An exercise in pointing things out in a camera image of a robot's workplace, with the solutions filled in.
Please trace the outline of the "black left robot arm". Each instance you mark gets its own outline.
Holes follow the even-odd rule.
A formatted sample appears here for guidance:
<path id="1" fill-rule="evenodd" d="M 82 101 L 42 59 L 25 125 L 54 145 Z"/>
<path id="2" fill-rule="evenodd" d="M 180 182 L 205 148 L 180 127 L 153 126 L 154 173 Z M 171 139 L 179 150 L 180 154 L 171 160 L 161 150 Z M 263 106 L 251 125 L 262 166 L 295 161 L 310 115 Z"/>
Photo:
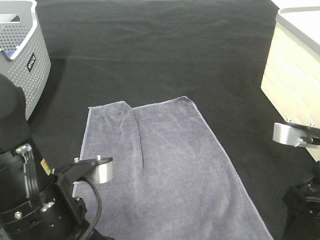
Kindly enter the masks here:
<path id="1" fill-rule="evenodd" d="M 79 240 L 87 226 L 42 165 L 22 88 L 0 76 L 0 227 L 11 240 Z"/>

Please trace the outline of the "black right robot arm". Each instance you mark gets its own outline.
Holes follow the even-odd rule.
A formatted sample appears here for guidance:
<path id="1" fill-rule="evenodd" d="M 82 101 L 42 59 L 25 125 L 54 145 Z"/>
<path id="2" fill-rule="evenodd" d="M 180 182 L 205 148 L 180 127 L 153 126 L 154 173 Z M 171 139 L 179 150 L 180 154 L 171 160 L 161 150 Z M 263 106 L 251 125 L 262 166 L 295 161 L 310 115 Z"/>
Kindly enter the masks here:
<path id="1" fill-rule="evenodd" d="M 312 169 L 307 182 L 288 188 L 283 202 L 287 218 L 283 240 L 318 240 L 320 238 L 320 162 Z"/>

